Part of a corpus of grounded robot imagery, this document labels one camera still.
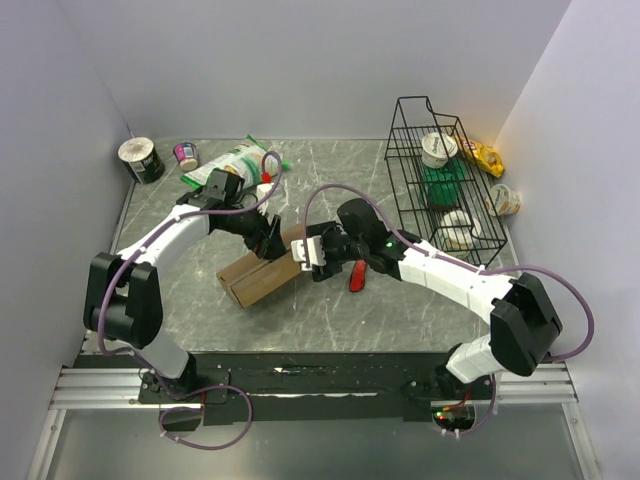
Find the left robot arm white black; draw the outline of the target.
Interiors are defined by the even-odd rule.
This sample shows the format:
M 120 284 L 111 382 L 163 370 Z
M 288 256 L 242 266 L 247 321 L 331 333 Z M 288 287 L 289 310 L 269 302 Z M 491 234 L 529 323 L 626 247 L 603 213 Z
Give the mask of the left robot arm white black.
M 83 322 L 97 335 L 103 355 L 108 341 L 156 374 L 174 401 L 191 399 L 198 389 L 194 356 L 163 330 L 160 276 L 189 248 L 214 231 L 243 238 L 258 258 L 276 260 L 286 254 L 279 216 L 265 204 L 280 180 L 263 174 L 266 192 L 256 203 L 242 204 L 242 177 L 214 170 L 207 183 L 182 195 L 169 215 L 133 245 L 116 254 L 100 253 L 90 264 Z

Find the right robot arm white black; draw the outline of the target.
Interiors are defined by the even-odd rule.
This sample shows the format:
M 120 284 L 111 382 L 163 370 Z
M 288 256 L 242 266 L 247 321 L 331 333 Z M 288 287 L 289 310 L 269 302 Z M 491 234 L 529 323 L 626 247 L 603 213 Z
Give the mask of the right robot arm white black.
M 310 225 L 292 242 L 293 257 L 316 282 L 362 260 L 377 273 L 431 290 L 466 308 L 489 331 L 453 346 L 433 375 L 439 391 L 456 399 L 473 382 L 510 372 L 528 377 L 562 331 L 551 300 L 535 276 L 488 274 L 407 232 L 390 230 L 362 198 L 338 209 L 337 221 Z

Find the brown cardboard express box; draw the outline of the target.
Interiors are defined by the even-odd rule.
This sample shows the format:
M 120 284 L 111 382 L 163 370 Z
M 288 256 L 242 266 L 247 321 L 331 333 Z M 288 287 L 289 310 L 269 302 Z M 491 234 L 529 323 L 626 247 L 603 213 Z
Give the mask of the brown cardboard express box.
M 297 224 L 282 233 L 287 253 L 273 261 L 248 253 L 219 270 L 216 277 L 225 293 L 241 308 L 247 309 L 298 277 L 302 271 L 291 253 L 291 242 L 302 238 L 303 226 Z

